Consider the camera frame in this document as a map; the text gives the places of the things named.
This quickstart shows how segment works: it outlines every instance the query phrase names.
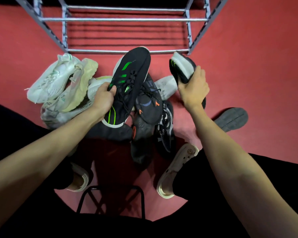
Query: orange logo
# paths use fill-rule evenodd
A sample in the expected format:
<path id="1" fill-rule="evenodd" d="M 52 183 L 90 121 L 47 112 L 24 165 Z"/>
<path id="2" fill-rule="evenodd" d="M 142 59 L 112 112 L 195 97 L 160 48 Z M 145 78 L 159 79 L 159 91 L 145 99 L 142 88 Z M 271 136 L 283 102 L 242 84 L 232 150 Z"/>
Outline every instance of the orange logo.
<path id="1" fill-rule="evenodd" d="M 132 139 L 135 139 L 135 135 L 136 135 L 136 127 L 133 126 L 133 128 L 132 128 Z"/>

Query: red floor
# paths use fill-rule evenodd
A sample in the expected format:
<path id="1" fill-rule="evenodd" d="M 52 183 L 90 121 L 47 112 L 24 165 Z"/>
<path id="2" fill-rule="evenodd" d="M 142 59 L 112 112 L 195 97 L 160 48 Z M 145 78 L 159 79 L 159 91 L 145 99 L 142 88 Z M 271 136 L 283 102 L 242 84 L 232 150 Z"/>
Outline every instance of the red floor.
<path id="1" fill-rule="evenodd" d="M 56 16 L 59 11 L 50 8 L 44 14 Z M 76 48 L 87 48 L 82 44 L 88 44 L 93 49 L 121 50 L 139 45 L 151 50 L 163 49 L 163 45 L 173 49 L 186 44 L 186 29 L 181 23 L 124 24 L 74 23 L 70 36 L 75 39 L 69 42 Z M 51 26 L 53 30 L 59 28 L 58 24 Z M 200 24 L 193 24 L 193 33 L 199 28 Z M 57 54 L 61 54 L 60 49 L 23 9 L 0 6 L 0 104 L 42 125 L 40 105 L 28 101 L 24 89 L 56 60 Z M 96 60 L 96 76 L 103 76 L 112 73 L 120 55 L 77 57 Z M 149 72 L 154 80 L 170 75 L 169 57 L 151 56 Z M 249 122 L 229 135 L 248 152 L 298 163 L 298 0 L 229 0 L 190 58 L 206 70 L 211 89 L 206 111 L 210 117 L 228 107 L 243 107 Z M 171 101 L 176 135 L 201 148 L 178 94 Z M 129 153 L 128 144 L 103 140 L 86 141 L 80 148 L 81 160 L 85 154 L 94 161 L 97 179 L 93 183 L 134 183 L 143 188 L 148 219 L 166 216 L 185 203 L 178 197 L 164 200 L 153 187 L 167 161 L 157 156 L 148 170 L 139 174 Z M 71 208 L 77 208 L 81 194 L 58 194 Z M 139 204 L 139 200 L 132 202 L 123 214 L 139 216 Z M 88 200 L 83 210 L 93 209 Z M 115 204 L 107 204 L 108 211 L 114 209 Z"/>

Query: metal shoe rack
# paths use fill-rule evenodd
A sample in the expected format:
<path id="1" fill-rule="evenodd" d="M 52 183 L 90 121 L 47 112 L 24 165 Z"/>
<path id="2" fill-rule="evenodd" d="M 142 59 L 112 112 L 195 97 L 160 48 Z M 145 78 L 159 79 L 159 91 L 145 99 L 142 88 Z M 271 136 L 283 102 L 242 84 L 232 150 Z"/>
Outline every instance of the metal shoe rack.
<path id="1" fill-rule="evenodd" d="M 28 3 L 27 0 L 16 0 L 25 11 L 36 21 L 40 27 L 50 36 L 50 38 L 63 50 L 65 53 L 112 53 L 112 54 L 124 54 L 128 51 L 118 50 L 90 50 L 90 49 L 72 49 L 68 47 L 67 43 L 67 22 L 69 21 L 184 21 L 187 24 L 188 29 L 188 48 L 187 49 L 174 49 L 174 50 L 154 50 L 150 53 L 173 53 L 175 51 L 187 53 L 190 55 L 202 36 L 205 34 L 211 23 L 217 17 L 219 12 L 224 7 L 227 0 L 220 0 L 214 10 L 211 12 L 210 0 L 204 0 L 204 9 L 206 10 L 205 18 L 190 18 L 190 7 L 193 0 L 189 0 L 187 6 L 183 9 L 168 9 L 168 8 L 128 8 L 128 7 L 94 7 L 94 6 L 74 6 L 67 5 L 64 0 L 58 0 L 62 6 L 62 17 L 43 17 L 42 13 L 42 0 L 33 0 L 33 6 Z M 116 10 L 116 11 L 143 11 L 143 12 L 172 12 L 175 14 L 183 13 L 183 18 L 78 18 L 72 17 L 71 9 L 93 9 L 93 10 Z M 60 41 L 56 35 L 52 32 L 49 26 L 46 24 L 48 21 L 60 21 L 62 22 L 62 41 Z M 191 35 L 191 22 L 201 21 L 204 22 L 202 29 L 199 31 L 195 39 L 192 39 Z"/>

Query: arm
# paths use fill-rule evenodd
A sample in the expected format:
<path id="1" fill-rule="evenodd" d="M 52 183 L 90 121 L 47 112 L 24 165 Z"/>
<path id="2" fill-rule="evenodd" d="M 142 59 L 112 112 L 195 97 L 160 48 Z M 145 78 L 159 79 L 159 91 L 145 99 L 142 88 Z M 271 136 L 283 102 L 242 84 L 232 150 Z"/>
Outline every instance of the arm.
<path id="1" fill-rule="evenodd" d="M 90 108 L 0 161 L 0 227 L 110 109 L 116 88 L 99 87 Z"/>
<path id="2" fill-rule="evenodd" d="M 298 214 L 256 161 L 221 130 L 201 103 L 209 92 L 200 67 L 179 91 L 228 204 L 252 237 L 298 237 Z"/>

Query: hand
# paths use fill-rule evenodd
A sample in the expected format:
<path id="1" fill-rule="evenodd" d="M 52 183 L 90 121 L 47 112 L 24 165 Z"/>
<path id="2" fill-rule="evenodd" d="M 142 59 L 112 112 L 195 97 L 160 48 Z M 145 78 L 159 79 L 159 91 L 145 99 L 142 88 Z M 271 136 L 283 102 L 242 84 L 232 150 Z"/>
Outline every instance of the hand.
<path id="1" fill-rule="evenodd" d="M 209 93 L 210 88 L 205 79 L 205 71 L 197 66 L 193 76 L 187 84 L 178 79 L 178 90 L 185 108 L 192 112 L 195 108 L 201 108 L 202 101 Z"/>
<path id="2" fill-rule="evenodd" d="M 104 118 L 114 102 L 117 87 L 114 85 L 110 91 L 107 91 L 109 84 L 110 83 L 105 82 L 97 89 L 94 103 L 89 108 L 89 110 L 93 110 L 97 113 L 98 121 Z"/>

